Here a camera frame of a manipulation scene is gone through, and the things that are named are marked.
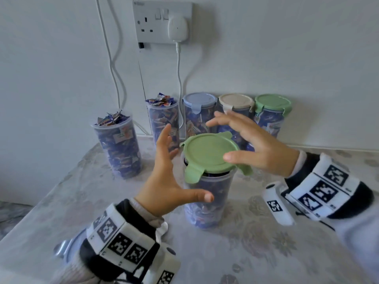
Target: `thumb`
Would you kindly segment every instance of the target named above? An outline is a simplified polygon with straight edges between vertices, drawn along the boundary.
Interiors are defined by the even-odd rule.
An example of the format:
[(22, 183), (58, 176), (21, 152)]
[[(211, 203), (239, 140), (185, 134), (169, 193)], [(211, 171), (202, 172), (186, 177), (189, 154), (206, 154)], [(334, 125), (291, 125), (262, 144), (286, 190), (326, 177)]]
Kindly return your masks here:
[(212, 202), (214, 198), (211, 192), (204, 189), (181, 189), (179, 197), (181, 205), (192, 202)]
[(264, 164), (262, 154), (259, 152), (236, 150), (224, 154), (224, 160), (233, 164), (248, 164), (261, 167)]

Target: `container filled with candy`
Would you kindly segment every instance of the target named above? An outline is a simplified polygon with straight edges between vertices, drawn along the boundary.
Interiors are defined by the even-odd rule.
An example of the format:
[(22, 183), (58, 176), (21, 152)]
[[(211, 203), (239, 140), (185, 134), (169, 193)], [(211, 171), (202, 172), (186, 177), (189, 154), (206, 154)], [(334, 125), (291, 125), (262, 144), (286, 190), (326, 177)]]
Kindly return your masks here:
[(186, 137), (212, 133), (205, 123), (214, 117), (217, 98), (210, 93), (190, 93), (183, 98)]
[(108, 114), (103, 119), (98, 118), (92, 127), (114, 175), (128, 179), (140, 173), (141, 154), (131, 114)]
[[(226, 110), (232, 110), (249, 118), (253, 117), (252, 112), (254, 107), (254, 100), (249, 96), (230, 93), (220, 96), (218, 100), (224, 112)], [(218, 133), (222, 133), (224, 131), (230, 131), (232, 133), (232, 140), (238, 145), (240, 149), (244, 149), (246, 147), (247, 141), (241, 137), (239, 132), (235, 131), (228, 125), (220, 125), (217, 127)]]
[[(285, 117), (292, 111), (291, 101), (281, 95), (266, 94), (255, 98), (254, 121), (273, 137), (277, 137)], [(251, 143), (246, 150), (254, 151)]]
[(199, 228), (214, 227), (221, 220), (237, 167), (245, 175), (252, 173), (248, 165), (234, 165), (222, 158), (226, 152), (239, 150), (231, 137), (231, 132), (206, 133), (191, 136), (181, 144), (184, 145), (184, 188), (205, 189), (215, 197), (211, 203), (185, 205), (187, 220)]
[(147, 111), (149, 113), (150, 126), (157, 144), (158, 137), (166, 124), (171, 124), (170, 135), (173, 138), (169, 146), (169, 151), (179, 147), (179, 102), (174, 98), (158, 94), (154, 99), (146, 100)]

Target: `beige lid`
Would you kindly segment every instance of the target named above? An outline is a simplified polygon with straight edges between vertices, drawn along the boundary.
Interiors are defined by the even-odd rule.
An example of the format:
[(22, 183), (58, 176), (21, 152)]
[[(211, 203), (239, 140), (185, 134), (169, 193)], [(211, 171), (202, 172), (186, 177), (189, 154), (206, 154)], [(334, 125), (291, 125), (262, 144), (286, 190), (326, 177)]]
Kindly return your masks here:
[(254, 106), (254, 100), (246, 95), (239, 93), (228, 93), (218, 98), (224, 111), (231, 109), (246, 109)]

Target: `wall socket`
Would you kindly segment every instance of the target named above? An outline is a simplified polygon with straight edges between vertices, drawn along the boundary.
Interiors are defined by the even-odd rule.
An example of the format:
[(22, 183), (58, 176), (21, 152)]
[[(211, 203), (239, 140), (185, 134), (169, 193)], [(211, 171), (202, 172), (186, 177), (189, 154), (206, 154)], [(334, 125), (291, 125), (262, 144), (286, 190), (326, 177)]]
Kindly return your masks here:
[(185, 42), (191, 38), (191, 2), (133, 1), (133, 14), (139, 43), (174, 44), (168, 38), (168, 20), (175, 15), (187, 20), (189, 38)]

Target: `person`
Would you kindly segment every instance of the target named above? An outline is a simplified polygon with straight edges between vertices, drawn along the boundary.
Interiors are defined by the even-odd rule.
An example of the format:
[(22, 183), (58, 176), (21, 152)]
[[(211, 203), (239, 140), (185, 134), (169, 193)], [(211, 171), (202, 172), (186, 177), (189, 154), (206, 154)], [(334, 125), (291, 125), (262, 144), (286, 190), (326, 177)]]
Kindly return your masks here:
[[(241, 136), (251, 142), (255, 152), (232, 151), (224, 155), (230, 163), (248, 164), (263, 171), (283, 176), (289, 189), (295, 189), (312, 172), (320, 156), (305, 153), (286, 146), (260, 128), (251, 119), (228, 111), (226, 114), (215, 112), (215, 118), (207, 126), (229, 125)], [(123, 214), (132, 214), (135, 227), (142, 224), (146, 234), (155, 237), (155, 228), (163, 223), (162, 216), (176, 207), (191, 202), (211, 202), (213, 195), (201, 189), (182, 189), (173, 175), (171, 160), (178, 154), (178, 149), (168, 152), (171, 142), (170, 125), (161, 132), (157, 141), (157, 154), (152, 174), (130, 200), (121, 201), (117, 210)], [(353, 254), (375, 283), (379, 284), (379, 200), (363, 182), (359, 182), (354, 195), (337, 211), (328, 216), (339, 240)], [(71, 263), (55, 274), (52, 284), (95, 284), (111, 282), (119, 276), (120, 271), (113, 271), (110, 263), (103, 263), (97, 268), (88, 267), (82, 253), (77, 253)]]

